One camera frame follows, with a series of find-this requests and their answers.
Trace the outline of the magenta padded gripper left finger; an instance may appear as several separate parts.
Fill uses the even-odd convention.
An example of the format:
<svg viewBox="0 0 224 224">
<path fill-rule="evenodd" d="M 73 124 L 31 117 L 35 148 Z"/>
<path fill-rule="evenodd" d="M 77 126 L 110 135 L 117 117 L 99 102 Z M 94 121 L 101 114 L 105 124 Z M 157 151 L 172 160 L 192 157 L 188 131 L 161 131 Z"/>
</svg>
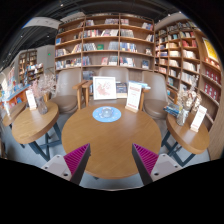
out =
<svg viewBox="0 0 224 224">
<path fill-rule="evenodd" d="M 90 155 L 90 144 L 87 143 L 65 156 L 54 156 L 42 169 L 79 185 Z"/>
</svg>

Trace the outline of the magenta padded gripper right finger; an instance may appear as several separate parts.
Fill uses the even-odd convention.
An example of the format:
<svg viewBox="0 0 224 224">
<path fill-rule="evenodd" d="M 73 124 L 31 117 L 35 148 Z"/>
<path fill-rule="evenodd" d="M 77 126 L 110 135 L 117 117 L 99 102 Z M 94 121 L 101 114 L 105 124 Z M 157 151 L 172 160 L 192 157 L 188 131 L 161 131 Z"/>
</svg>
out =
<svg viewBox="0 0 224 224">
<path fill-rule="evenodd" d="M 168 176 L 182 169 L 182 167 L 167 154 L 156 153 L 133 143 L 132 155 L 143 185 Z"/>
</svg>

